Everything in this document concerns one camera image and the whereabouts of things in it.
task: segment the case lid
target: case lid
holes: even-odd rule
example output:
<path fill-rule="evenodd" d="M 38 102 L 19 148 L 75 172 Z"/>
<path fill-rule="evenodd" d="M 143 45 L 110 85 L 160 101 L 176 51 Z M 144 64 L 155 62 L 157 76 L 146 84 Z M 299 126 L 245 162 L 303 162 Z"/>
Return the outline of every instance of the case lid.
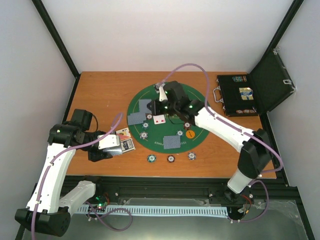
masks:
<path fill-rule="evenodd" d="M 255 101 L 259 114 L 273 110 L 296 90 L 276 50 L 265 55 L 251 71 L 250 76 L 254 90 L 259 96 Z"/>

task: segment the round green mat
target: round green mat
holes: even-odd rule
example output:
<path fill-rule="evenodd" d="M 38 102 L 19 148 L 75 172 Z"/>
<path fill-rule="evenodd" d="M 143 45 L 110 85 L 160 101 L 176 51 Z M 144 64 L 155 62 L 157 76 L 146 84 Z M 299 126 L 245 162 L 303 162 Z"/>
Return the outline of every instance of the round green mat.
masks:
<path fill-rule="evenodd" d="M 201 101 L 205 100 L 205 97 L 195 90 L 194 88 L 182 84 L 184 91 L 188 94 L 190 100 L 199 99 Z M 132 113 L 139 112 L 139 100 L 140 99 L 151 99 L 154 100 L 159 97 L 159 94 L 156 93 L 153 85 L 150 85 L 134 96 L 132 101 L 129 104 L 127 115 Z M 143 129 L 142 124 L 130 125 L 129 130 L 131 135 L 135 138 L 137 142 L 142 144 L 147 149 L 158 153 L 164 154 L 178 154 L 186 151 L 190 151 L 191 149 L 198 146 L 202 143 L 203 140 L 207 137 L 209 132 L 197 126 L 191 126 L 190 130 L 194 131 L 195 136 L 193 138 L 188 138 L 186 136 L 186 130 L 184 130 L 184 122 L 181 121 L 176 115 L 171 116 L 170 120 L 168 116 L 165 116 L 165 123 L 155 125 L 154 120 L 146 120 L 145 122 L 149 123 L 148 129 Z M 164 149 L 163 146 L 163 138 L 164 136 L 172 136 L 177 135 L 177 131 L 183 131 L 183 136 L 181 136 L 181 147 L 174 149 Z M 140 138 L 141 132 L 147 132 L 148 137 L 146 139 Z"/>

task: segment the wooden table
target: wooden table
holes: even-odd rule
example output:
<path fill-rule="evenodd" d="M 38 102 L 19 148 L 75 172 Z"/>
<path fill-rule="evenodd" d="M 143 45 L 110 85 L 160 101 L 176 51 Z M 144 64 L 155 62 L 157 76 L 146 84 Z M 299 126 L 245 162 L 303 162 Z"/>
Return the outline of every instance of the wooden table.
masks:
<path fill-rule="evenodd" d="M 223 114 L 222 105 L 215 103 L 212 90 L 217 86 L 218 74 L 233 72 L 209 72 L 210 106 L 219 114 Z M 71 118 L 74 109 L 85 109 L 96 115 L 99 130 L 107 132 L 117 113 L 122 112 L 125 118 L 118 129 L 127 127 L 127 110 L 132 98 L 143 88 L 158 83 L 168 72 L 83 72 L 79 80 L 75 96 L 68 115 Z M 206 80 L 202 72 L 176 72 L 169 81 L 176 80 L 187 84 L 203 95 L 206 92 Z M 262 128 L 260 118 L 231 117 L 235 123 L 249 129 Z M 96 123 L 92 120 L 90 131 L 94 131 Z M 237 169 L 239 153 L 228 143 L 214 134 L 207 138 L 193 151 L 196 160 L 189 160 L 187 153 L 175 155 L 175 162 L 167 162 L 167 154 L 152 152 L 134 141 L 136 150 L 115 156 L 111 159 L 91 162 L 88 153 L 78 150 L 73 157 L 68 175 L 95 176 L 131 176 L 131 177 L 196 177 L 196 178 L 230 178 Z M 156 162 L 149 163 L 147 156 L 156 155 Z M 270 162 L 266 169 L 273 168 Z M 265 178 L 275 178 L 274 173 L 265 174 Z"/>

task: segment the yellow sticker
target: yellow sticker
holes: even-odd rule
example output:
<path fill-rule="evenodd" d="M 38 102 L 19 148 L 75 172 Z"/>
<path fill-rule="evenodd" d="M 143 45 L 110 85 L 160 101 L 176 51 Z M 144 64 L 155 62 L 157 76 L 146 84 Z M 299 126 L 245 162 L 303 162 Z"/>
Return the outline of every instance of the yellow sticker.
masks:
<path fill-rule="evenodd" d="M 192 130 L 188 130 L 185 135 L 188 139 L 193 139 L 196 136 L 196 133 Z"/>

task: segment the white wall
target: white wall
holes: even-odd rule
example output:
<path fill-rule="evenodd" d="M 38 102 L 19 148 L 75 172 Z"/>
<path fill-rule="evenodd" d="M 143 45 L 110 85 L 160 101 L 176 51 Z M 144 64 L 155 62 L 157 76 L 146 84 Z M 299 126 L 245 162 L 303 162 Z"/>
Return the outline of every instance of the white wall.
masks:
<path fill-rule="evenodd" d="M 269 113 L 292 186 L 320 239 L 320 1 L 304 1 L 279 52 L 297 93 Z"/>
<path fill-rule="evenodd" d="M 30 0 L 0 1 L 0 238 L 15 239 L 74 78 Z"/>
<path fill-rule="evenodd" d="M 249 72 L 292 0 L 43 2 L 79 71 Z"/>

